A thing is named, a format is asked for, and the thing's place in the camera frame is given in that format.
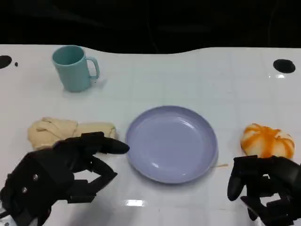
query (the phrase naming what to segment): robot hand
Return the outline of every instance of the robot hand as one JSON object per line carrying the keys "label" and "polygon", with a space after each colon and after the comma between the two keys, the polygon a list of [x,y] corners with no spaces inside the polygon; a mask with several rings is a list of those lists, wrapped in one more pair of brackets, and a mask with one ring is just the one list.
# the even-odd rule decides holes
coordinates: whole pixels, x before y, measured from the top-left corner
{"label": "robot hand", "polygon": [[[41,226],[57,200],[91,202],[96,193],[117,175],[93,155],[97,152],[123,154],[128,150],[128,145],[107,138],[102,132],[95,132],[59,141],[52,148],[28,153],[8,174],[5,186],[0,191],[0,218],[8,220],[5,226]],[[75,180],[74,173],[83,170],[100,176],[90,183],[87,180]]]}
{"label": "robot hand", "polygon": [[[284,157],[258,158],[257,155],[234,158],[228,183],[228,198],[236,200],[244,186],[247,196],[240,199],[248,207],[251,220],[260,217],[266,226],[289,226],[301,218],[301,167]],[[260,197],[278,193],[279,200],[261,203]]]}

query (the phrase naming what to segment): beige bread roll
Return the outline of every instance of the beige bread roll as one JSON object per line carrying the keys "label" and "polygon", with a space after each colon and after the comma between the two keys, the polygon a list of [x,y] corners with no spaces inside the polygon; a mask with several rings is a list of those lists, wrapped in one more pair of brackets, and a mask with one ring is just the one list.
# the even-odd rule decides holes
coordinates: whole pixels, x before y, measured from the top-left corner
{"label": "beige bread roll", "polygon": [[28,128],[28,140],[34,150],[52,147],[57,141],[69,137],[80,137],[82,133],[103,132],[105,137],[116,138],[112,123],[94,122],[78,124],[76,121],[60,120],[50,117],[34,122]]}
{"label": "beige bread roll", "polygon": [[289,134],[256,123],[246,127],[240,144],[247,155],[257,155],[260,158],[274,155],[290,159],[295,151],[295,143]]}

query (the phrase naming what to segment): table surface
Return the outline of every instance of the table surface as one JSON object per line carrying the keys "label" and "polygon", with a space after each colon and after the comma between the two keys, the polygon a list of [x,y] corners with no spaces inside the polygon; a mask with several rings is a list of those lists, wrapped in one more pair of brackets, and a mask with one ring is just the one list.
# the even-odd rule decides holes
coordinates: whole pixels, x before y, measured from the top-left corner
{"label": "table surface", "polygon": [[[0,70],[0,186],[32,150],[27,128],[43,116],[78,122],[111,121],[124,141],[130,122],[144,110],[180,105],[204,116],[219,145],[219,164],[191,183],[168,186],[132,169],[125,155],[101,155],[119,175],[91,204],[58,202],[47,226],[252,226],[246,207],[227,199],[233,158],[242,156],[243,128],[256,122],[281,128],[295,139],[301,162],[300,49],[205,48],[172,55],[112,54],[86,48],[101,78],[81,93],[63,90],[51,62],[58,46],[0,45],[13,63]],[[276,59],[290,59],[296,71],[282,74]],[[76,178],[92,180],[83,172]]]}

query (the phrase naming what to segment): teal mug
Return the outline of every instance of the teal mug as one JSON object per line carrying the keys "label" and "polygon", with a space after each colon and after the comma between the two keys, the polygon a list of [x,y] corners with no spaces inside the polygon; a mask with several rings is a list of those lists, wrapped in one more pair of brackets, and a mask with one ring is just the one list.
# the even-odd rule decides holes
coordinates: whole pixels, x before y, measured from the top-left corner
{"label": "teal mug", "polygon": [[[87,60],[91,60],[96,68],[96,76],[91,76]],[[99,66],[94,57],[86,56],[79,46],[63,46],[52,55],[52,62],[58,72],[65,90],[81,92],[91,87],[91,79],[99,78]]]}

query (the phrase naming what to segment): black circle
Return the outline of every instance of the black circle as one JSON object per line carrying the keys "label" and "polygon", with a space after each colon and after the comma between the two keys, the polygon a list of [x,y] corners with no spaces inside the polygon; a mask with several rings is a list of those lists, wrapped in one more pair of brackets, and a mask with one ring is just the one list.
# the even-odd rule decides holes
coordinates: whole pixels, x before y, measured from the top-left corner
{"label": "black circle", "polygon": [[0,56],[0,69],[7,67],[12,62],[10,56]]}
{"label": "black circle", "polygon": [[293,73],[296,66],[290,60],[278,59],[273,63],[274,68],[281,73]]}

